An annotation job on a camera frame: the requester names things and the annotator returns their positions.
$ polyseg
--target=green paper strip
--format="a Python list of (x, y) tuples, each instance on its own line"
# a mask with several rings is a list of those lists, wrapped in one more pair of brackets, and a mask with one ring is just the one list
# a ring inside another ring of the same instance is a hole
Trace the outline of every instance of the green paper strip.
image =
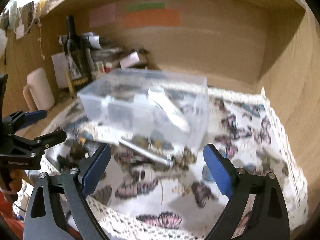
[(136, 11), (145, 11), (145, 10), (154, 10), (154, 9), (165, 9), (164, 3), (153, 2), (153, 3), (136, 3), (130, 5), (127, 8), (127, 12), (136, 12)]

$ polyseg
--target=orange paper note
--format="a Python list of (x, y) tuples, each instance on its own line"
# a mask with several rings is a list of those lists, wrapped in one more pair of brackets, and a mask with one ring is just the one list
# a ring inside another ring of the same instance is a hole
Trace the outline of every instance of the orange paper note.
[(179, 26), (179, 10), (155, 9), (125, 13), (124, 27), (126, 29), (145, 26)]

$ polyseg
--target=finger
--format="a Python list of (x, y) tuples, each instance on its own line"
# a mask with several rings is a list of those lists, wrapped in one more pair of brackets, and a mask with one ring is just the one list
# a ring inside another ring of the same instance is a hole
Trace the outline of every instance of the finger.
[(21, 180), (20, 178), (13, 179), (13, 180), (9, 183), (9, 187), (10, 187), (11, 190), (14, 191), (14, 192), (20, 191), (21, 188), (22, 188), (22, 180)]
[(23, 174), (24, 174), (24, 170), (18, 170), (18, 176), (17, 176), (17, 178), (22, 179)]
[(11, 170), (10, 171), (10, 177), (11, 179), (15, 179), (19, 175), (19, 170)]

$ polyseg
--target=clear plastic box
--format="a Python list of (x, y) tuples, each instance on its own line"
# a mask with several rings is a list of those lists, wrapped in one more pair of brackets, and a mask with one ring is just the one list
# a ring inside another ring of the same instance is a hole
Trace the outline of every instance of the clear plastic box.
[(192, 150), (198, 150), (208, 128), (207, 79), (201, 76), (116, 69), (78, 96), (88, 118), (100, 125), (151, 138), (162, 134), (165, 141)]

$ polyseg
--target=wine bottle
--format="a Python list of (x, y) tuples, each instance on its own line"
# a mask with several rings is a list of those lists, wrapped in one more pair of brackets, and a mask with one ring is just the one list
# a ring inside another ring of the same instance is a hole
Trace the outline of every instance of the wine bottle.
[(86, 58), (82, 39), (76, 34), (75, 20), (67, 16), (68, 39), (64, 44), (64, 52), (69, 63), (70, 75), (76, 91), (92, 82), (92, 75)]

